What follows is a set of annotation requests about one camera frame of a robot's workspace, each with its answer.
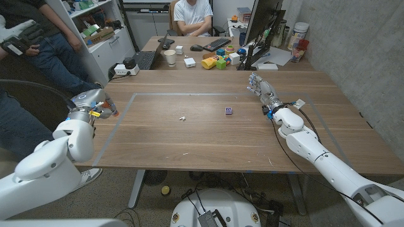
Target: computer monitor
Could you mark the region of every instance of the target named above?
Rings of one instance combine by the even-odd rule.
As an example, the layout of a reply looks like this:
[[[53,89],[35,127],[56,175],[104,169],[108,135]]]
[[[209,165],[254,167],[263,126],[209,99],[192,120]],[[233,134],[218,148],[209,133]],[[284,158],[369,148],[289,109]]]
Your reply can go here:
[[[255,0],[244,46],[263,34],[265,28],[274,21],[276,12],[282,7],[282,2],[283,0]]]
[[[265,39],[265,43],[261,49],[252,55],[253,49],[249,49],[247,59],[244,64],[244,70],[255,70],[251,64],[256,62],[261,56],[270,49],[271,41],[275,36],[275,32],[279,29],[280,22],[283,20],[285,10],[280,10],[283,0],[255,0],[252,7],[251,18],[248,24],[244,45],[246,46],[253,40],[259,42],[258,37],[263,35],[265,29],[271,28],[269,35]]]

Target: yellow ball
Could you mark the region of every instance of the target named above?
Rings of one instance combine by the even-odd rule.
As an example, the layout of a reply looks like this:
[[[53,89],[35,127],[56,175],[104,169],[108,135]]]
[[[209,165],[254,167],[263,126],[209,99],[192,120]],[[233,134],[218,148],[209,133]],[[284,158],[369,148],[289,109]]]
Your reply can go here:
[[[162,194],[163,195],[168,195],[169,193],[170,193],[170,187],[169,186],[162,187]]]

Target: sneaker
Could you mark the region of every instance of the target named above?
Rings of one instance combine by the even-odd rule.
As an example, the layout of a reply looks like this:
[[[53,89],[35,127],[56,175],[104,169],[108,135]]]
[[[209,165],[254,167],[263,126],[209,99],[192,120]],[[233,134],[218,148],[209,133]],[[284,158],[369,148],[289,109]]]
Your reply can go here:
[[[93,182],[97,177],[99,177],[102,173],[101,168],[92,168],[91,170],[87,170],[81,173],[81,182],[79,185],[73,189],[71,192],[81,188],[82,186],[88,185],[89,183]]]

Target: white t-shirt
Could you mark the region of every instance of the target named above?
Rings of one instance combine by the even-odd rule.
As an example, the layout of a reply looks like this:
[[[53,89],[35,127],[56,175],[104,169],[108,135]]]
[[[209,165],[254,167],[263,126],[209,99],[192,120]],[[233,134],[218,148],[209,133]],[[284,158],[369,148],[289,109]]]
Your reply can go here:
[[[196,0],[195,5],[191,6],[187,0],[180,0],[175,4],[174,21],[183,21],[185,25],[194,25],[204,22],[205,17],[213,16],[212,8],[208,0]],[[200,36],[210,36],[208,32]]]

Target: person's arm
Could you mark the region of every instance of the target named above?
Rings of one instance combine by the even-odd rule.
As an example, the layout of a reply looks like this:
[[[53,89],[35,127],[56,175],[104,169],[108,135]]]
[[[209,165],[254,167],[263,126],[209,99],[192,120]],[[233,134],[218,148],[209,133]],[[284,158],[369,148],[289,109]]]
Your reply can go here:
[[[184,21],[177,21],[178,27],[181,30],[182,34],[186,35],[188,33],[194,32],[200,29],[205,23],[200,22],[193,25],[185,25]]]
[[[195,32],[192,32],[190,36],[197,37],[199,35],[204,34],[205,32],[208,32],[211,28],[212,28],[212,16],[207,16],[205,17],[205,22],[203,22],[203,25]]]
[[[74,33],[64,24],[64,22],[55,13],[55,11],[53,11],[53,9],[48,4],[44,4],[39,7],[39,11],[66,35],[70,46],[72,46],[72,48],[76,52],[78,52],[81,47],[81,42],[78,40],[76,35],[74,35]]]
[[[8,53],[0,47],[0,60],[4,59]]]

